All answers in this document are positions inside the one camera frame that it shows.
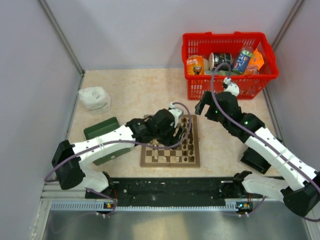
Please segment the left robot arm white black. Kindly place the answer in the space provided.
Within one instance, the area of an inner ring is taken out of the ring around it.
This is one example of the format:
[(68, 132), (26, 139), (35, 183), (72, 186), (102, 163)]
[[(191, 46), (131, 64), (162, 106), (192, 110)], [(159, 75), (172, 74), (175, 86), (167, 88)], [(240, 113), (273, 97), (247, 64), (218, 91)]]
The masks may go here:
[(120, 150), (138, 145), (147, 146), (158, 141), (159, 149), (174, 149), (183, 135), (178, 125), (184, 112), (171, 104), (146, 118), (134, 118), (117, 129), (82, 142), (62, 141), (51, 161), (57, 181), (62, 190), (76, 187), (91, 189), (102, 198), (109, 198), (114, 191), (112, 180), (105, 172), (89, 169), (89, 164)]

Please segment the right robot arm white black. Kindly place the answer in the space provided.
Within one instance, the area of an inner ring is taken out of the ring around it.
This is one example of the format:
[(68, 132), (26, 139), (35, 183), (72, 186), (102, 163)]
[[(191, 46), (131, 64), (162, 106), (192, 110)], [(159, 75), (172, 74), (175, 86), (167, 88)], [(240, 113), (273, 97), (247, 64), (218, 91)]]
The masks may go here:
[(305, 218), (320, 201), (320, 172), (307, 165), (279, 141), (256, 115), (242, 112), (236, 84), (214, 94), (207, 90), (195, 106), (201, 115), (205, 105), (208, 120), (220, 123), (229, 134), (254, 150), (273, 166), (282, 179), (243, 171), (235, 175), (233, 192), (239, 198), (250, 193), (282, 202), (291, 212)]

